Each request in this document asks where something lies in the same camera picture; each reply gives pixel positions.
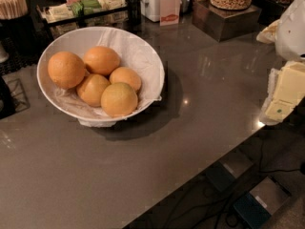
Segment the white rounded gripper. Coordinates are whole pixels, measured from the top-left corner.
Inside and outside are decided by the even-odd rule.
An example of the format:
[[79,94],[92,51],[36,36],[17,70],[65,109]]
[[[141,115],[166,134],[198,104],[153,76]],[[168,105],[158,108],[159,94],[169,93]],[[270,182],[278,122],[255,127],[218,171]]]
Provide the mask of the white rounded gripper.
[[288,62],[271,69],[268,96],[259,121],[272,126],[281,123],[305,97],[305,0],[293,3],[256,37],[258,42],[275,44],[276,52]]

